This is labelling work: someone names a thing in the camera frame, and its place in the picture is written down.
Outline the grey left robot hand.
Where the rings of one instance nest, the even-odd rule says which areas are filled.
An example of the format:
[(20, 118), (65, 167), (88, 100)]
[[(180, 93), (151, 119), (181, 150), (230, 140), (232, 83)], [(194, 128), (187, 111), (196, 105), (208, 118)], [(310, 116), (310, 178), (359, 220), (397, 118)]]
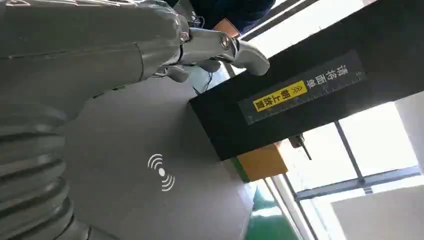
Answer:
[(161, 0), (3, 0), (0, 110), (43, 106), (67, 114), (108, 90), (151, 76), (186, 80), (184, 65), (230, 63), (256, 76), (270, 63), (226, 33), (190, 27)]

